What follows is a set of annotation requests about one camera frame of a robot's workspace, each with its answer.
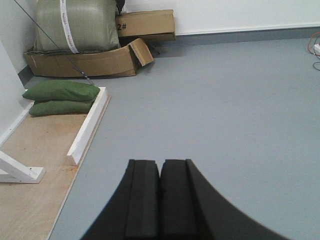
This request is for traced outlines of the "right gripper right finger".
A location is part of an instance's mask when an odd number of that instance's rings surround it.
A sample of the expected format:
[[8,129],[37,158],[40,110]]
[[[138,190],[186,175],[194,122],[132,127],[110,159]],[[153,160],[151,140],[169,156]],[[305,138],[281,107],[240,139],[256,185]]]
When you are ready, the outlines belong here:
[[161,169],[160,235],[164,240],[283,240],[224,198],[191,159]]

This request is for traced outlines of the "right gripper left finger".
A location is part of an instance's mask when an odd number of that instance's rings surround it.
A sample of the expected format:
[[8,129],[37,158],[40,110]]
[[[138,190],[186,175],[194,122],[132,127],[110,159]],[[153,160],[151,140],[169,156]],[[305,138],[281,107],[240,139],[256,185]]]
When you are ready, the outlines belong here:
[[159,171],[153,160],[134,160],[83,240],[157,240]]

